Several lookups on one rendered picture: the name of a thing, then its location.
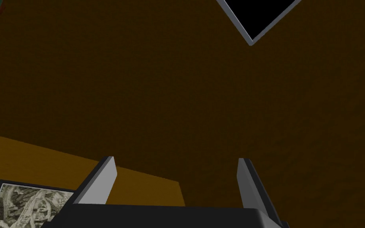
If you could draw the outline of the black framed grey picture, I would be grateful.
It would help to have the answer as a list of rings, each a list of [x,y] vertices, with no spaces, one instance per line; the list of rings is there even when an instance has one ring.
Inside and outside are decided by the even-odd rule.
[[[41,228],[74,190],[0,180],[0,228]]]

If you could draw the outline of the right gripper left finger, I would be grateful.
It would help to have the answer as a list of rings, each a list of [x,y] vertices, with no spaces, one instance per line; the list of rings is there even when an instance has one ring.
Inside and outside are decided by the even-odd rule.
[[[114,157],[105,156],[72,195],[72,203],[105,204],[117,174]]]

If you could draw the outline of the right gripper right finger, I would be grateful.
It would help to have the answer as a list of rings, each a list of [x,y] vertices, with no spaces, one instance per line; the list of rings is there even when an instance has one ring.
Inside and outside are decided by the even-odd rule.
[[[264,225],[283,225],[250,159],[239,158],[236,177],[243,207],[257,209]]]

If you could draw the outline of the grey framed black window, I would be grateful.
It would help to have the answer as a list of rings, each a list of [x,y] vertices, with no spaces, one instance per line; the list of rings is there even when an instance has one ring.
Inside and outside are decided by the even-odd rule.
[[[216,0],[249,46],[255,44],[301,0]]]

